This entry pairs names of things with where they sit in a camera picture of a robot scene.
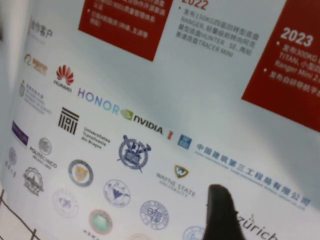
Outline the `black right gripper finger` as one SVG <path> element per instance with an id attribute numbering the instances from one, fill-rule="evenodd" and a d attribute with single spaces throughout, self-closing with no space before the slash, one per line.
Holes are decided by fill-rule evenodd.
<path id="1" fill-rule="evenodd" d="M 208 187 L 204 240 L 244 240 L 229 190 L 220 184 Z"/>

